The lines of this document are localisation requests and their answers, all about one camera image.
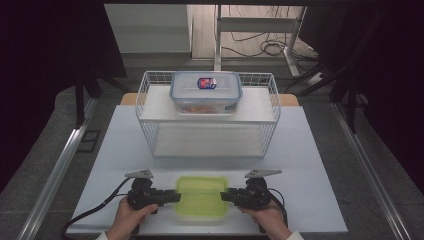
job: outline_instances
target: blue container lid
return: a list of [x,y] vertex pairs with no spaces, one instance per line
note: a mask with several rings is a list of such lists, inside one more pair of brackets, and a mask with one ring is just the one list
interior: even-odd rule
[[178,99],[234,100],[242,97],[235,72],[180,71],[173,75],[170,97]]

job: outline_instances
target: container lid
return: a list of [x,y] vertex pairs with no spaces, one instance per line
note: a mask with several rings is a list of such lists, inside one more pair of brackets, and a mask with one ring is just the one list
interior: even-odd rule
[[177,180],[181,199],[175,204],[175,211],[185,216],[224,216],[228,204],[221,200],[221,192],[227,185],[225,177],[182,176]]
[[176,72],[170,96],[175,99],[232,99],[242,96],[240,77],[235,72]]

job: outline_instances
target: black backdrop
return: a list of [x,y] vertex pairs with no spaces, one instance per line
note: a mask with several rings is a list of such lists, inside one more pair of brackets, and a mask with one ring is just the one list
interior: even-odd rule
[[1,1],[0,32],[2,190],[46,125],[60,91],[90,70],[109,77],[126,73],[103,4]]
[[424,193],[424,21],[422,4],[393,7],[364,56],[357,79],[365,114]]
[[[345,63],[372,9],[310,7],[299,37],[335,72]],[[365,115],[424,193],[424,13],[423,4],[389,8],[355,67]]]

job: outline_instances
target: plastic food container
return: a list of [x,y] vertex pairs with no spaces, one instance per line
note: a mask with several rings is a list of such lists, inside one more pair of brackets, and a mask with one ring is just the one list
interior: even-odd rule
[[169,93],[182,114],[231,114],[242,97],[235,72],[176,72]]
[[196,217],[222,217],[228,204],[221,200],[228,180],[225,177],[182,176],[177,180],[181,199],[175,204],[179,215]]

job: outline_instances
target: person's left hand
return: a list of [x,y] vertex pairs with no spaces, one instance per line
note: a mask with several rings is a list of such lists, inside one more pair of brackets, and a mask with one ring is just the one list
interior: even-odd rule
[[107,231],[106,236],[109,240],[127,240],[131,237],[131,232],[138,224],[146,220],[146,216],[158,209],[157,204],[148,205],[140,210],[134,210],[124,197],[119,202],[113,225]]

